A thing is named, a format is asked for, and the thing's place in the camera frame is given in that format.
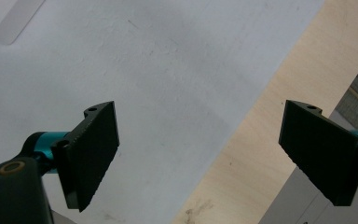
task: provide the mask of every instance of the table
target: table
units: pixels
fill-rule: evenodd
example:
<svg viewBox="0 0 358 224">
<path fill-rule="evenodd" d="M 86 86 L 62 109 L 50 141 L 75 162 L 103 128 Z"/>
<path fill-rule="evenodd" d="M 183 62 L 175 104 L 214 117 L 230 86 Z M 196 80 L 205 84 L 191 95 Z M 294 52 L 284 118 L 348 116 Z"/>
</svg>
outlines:
<svg viewBox="0 0 358 224">
<path fill-rule="evenodd" d="M 326 0 L 172 223 L 258 223 L 295 168 L 278 145 L 285 100 L 328 117 L 357 73 L 358 1 Z"/>
</svg>

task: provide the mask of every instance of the textured black surface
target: textured black surface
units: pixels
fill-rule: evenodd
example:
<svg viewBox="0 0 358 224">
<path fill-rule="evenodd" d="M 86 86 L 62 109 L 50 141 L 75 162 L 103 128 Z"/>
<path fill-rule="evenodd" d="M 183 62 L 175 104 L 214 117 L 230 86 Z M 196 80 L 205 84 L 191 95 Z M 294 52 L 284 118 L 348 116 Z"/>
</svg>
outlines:
<svg viewBox="0 0 358 224">
<path fill-rule="evenodd" d="M 280 145 L 333 205 L 351 205 L 358 186 L 358 136 L 322 110 L 286 101 Z"/>
<path fill-rule="evenodd" d="M 13 161 L 22 161 L 25 166 L 17 173 L 0 175 L 0 224 L 53 223 L 36 161 L 16 158 L 0 168 Z"/>
<path fill-rule="evenodd" d="M 84 115 L 51 148 L 66 203 L 80 211 L 89 205 L 119 145 L 113 102 L 90 107 Z"/>
</svg>

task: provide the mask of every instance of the black object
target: black object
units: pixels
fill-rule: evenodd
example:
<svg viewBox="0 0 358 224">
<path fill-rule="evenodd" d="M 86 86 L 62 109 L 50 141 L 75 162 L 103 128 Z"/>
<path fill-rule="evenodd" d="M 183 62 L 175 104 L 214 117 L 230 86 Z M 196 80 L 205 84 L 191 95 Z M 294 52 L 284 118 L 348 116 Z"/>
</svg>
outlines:
<svg viewBox="0 0 358 224">
<path fill-rule="evenodd" d="M 351 205 L 358 186 L 358 135 L 322 109 L 286 101 L 279 143 L 333 205 Z"/>
<path fill-rule="evenodd" d="M 84 115 L 70 133 L 30 135 L 17 157 L 0 164 L 0 224 L 53 223 L 41 182 L 52 169 L 58 170 L 68 208 L 81 212 L 90 204 L 119 141 L 113 102 Z"/>
</svg>

